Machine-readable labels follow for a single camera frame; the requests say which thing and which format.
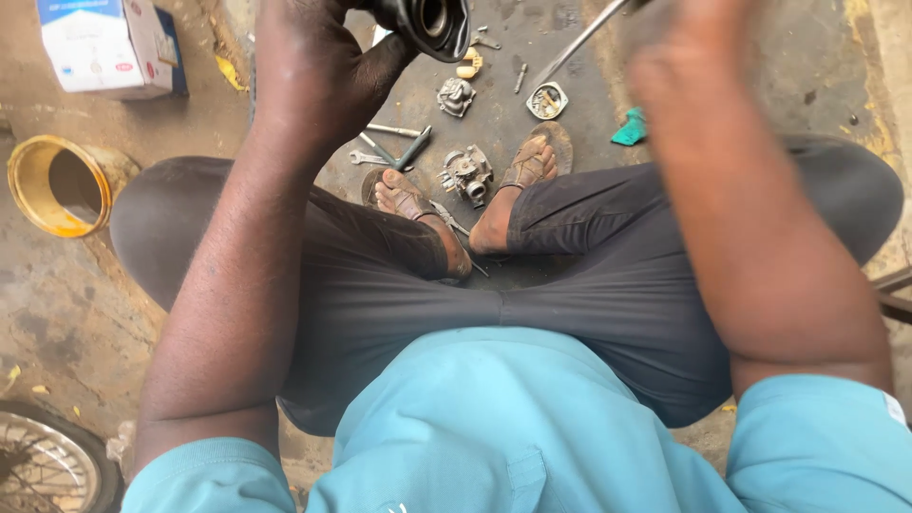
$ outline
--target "light blue shirt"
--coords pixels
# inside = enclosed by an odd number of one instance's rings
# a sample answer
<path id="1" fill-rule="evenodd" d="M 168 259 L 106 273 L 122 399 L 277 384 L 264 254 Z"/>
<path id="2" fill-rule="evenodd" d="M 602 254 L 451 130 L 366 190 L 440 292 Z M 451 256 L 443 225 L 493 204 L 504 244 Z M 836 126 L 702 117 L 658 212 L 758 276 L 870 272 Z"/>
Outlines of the light blue shirt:
<path id="1" fill-rule="evenodd" d="M 124 512 L 292 513 L 252 442 L 187 444 L 146 466 Z M 309 513 L 912 511 L 912 434 L 866 385 L 770 378 L 741 398 L 727 479 L 572 337 L 450 330 L 412 342 L 349 405 Z"/>

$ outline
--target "dirty floor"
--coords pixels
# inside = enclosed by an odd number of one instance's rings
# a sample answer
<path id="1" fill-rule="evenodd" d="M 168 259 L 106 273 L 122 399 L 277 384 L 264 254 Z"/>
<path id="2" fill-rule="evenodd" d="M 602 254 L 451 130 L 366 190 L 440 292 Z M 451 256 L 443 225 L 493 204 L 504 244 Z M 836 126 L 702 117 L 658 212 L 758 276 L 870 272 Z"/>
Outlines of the dirty floor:
<path id="1" fill-rule="evenodd" d="M 242 83 L 249 70 L 253 33 L 250 0 L 158 0 L 174 14 L 191 96 L 119 103 L 70 95 L 58 86 L 41 46 L 36 10 L 28 0 L 0 5 L 0 133 L 3 160 L 14 141 L 55 134 L 75 142 L 110 146 L 140 166 L 186 154 L 231 157 L 246 132 L 249 99 L 219 72 L 213 55 L 229 58 Z M 485 65 L 474 87 L 478 99 L 463 120 L 447 117 L 435 88 L 453 66 L 421 57 L 376 117 L 381 124 L 421 129 L 435 137 L 416 161 L 413 178 L 471 227 L 478 213 L 443 191 L 436 178 L 444 155 L 480 144 L 494 163 L 495 181 L 519 141 L 536 123 L 513 95 L 516 71 L 530 63 L 534 74 L 573 39 L 605 0 L 477 0 L 475 25 L 503 43 L 479 50 Z M 889 162 L 907 182 L 902 153 L 912 154 L 912 63 L 907 49 L 912 7 L 903 0 L 778 0 L 752 47 L 752 82 L 777 131 L 824 133 L 859 141 Z M 371 19 L 349 18 L 362 45 Z M 618 16 L 556 77 L 571 100 L 560 121 L 573 138 L 575 172 L 645 162 L 644 147 L 627 150 L 608 142 L 633 107 L 624 88 Z M 408 140 L 379 135 L 396 154 Z M 339 150 L 321 176 L 334 194 L 359 202 L 369 169 L 347 161 L 353 141 Z M 866 271 L 879 277 L 909 265 L 912 226 L 907 220 Z M 554 262 L 530 260 L 502 270 L 483 264 L 492 279 L 475 273 L 475 288 L 516 288 L 547 279 Z M 106 232 L 81 240 L 55 238 L 33 227 L 9 194 L 0 194 L 0 376 L 19 365 L 23 372 L 10 397 L 38 403 L 107 437 L 135 417 L 142 374 L 164 319 L 161 309 L 123 274 Z M 912 328 L 891 324 L 900 400 L 912 411 Z M 34 394 L 43 384 L 50 394 Z M 701 451 L 720 471 L 734 414 L 718 411 L 676 436 Z M 305 494 L 329 468 L 330 439 L 317 439 L 283 425 L 283 465 L 291 484 Z"/>

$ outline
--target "person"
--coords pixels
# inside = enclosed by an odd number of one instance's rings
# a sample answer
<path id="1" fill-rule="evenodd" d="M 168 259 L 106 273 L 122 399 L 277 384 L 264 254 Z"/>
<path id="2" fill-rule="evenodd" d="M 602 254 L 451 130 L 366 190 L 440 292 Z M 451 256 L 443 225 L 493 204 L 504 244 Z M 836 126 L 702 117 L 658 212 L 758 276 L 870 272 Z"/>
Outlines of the person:
<path id="1" fill-rule="evenodd" d="M 415 57 L 395 35 L 362 54 L 355 3 L 261 2 L 236 160 L 160 162 L 114 207 L 119 258 L 170 311 L 124 511 L 295 511 L 276 397 L 336 437 L 312 513 L 912 510 L 859 270 L 901 185 L 852 143 L 771 132 L 741 73 L 759 2 L 675 0 L 636 50 L 655 163 L 555 177 L 559 125 L 520 144 L 471 249 L 581 258 L 502 292 L 432 281 L 470 262 L 400 173 L 378 209 L 314 186 Z M 722 478 L 668 428 L 732 393 Z"/>

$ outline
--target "green rag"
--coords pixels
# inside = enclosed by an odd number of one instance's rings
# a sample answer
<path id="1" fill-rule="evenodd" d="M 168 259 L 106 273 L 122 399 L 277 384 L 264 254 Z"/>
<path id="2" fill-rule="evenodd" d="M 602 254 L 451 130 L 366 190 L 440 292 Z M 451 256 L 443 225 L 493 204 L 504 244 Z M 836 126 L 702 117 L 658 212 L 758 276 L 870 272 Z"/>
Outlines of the green rag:
<path id="1" fill-rule="evenodd" d="M 611 141 L 625 146 L 633 146 L 646 139 L 647 135 L 646 118 L 643 117 L 643 109 L 634 107 L 627 111 L 627 124 L 617 131 Z"/>

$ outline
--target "yellow bucket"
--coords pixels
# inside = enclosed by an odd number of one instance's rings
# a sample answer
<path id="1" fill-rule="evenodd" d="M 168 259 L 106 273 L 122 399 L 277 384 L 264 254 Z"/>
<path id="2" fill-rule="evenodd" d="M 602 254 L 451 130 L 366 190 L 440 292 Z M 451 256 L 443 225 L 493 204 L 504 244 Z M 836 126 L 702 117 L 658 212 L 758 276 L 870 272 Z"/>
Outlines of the yellow bucket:
<path id="1" fill-rule="evenodd" d="M 117 194 L 139 172 L 117 150 L 56 135 L 17 145 L 7 165 L 9 189 L 22 213 L 62 237 L 86 236 L 106 226 Z"/>

